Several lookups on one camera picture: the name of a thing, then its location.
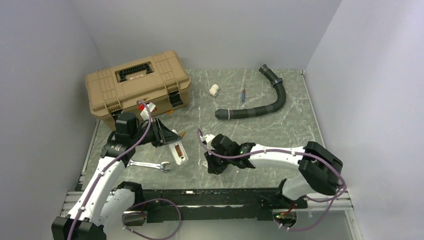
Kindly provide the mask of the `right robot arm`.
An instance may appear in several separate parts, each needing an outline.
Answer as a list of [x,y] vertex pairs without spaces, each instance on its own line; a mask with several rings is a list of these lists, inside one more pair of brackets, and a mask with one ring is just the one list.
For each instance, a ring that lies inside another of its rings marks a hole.
[[283,180],[275,194],[276,203],[282,208],[311,193],[335,198],[346,185],[341,176],[343,162],[315,141],[308,141],[306,146],[283,148],[254,142],[238,144],[223,134],[199,133],[198,140],[205,149],[210,174],[219,175],[229,165],[239,169],[297,170],[298,175]]

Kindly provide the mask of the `white remote control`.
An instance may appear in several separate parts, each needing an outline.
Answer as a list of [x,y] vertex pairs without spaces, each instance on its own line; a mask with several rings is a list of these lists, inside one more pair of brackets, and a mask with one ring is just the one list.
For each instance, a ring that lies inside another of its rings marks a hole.
[[169,143],[167,146],[172,154],[172,157],[177,165],[182,165],[188,161],[188,155],[182,144],[182,137],[178,135],[175,129],[171,130],[173,133],[177,134],[179,139]]

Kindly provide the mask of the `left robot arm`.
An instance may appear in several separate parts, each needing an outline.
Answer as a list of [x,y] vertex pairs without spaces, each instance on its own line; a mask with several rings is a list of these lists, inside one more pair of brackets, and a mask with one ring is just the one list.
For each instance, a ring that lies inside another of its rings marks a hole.
[[128,210],[149,203],[139,183],[114,184],[131,162],[139,145],[161,147],[181,140],[158,118],[140,121],[132,112],[120,113],[115,130],[103,146],[97,169],[79,200],[65,217],[56,217],[51,225],[55,240],[105,240],[107,227]]

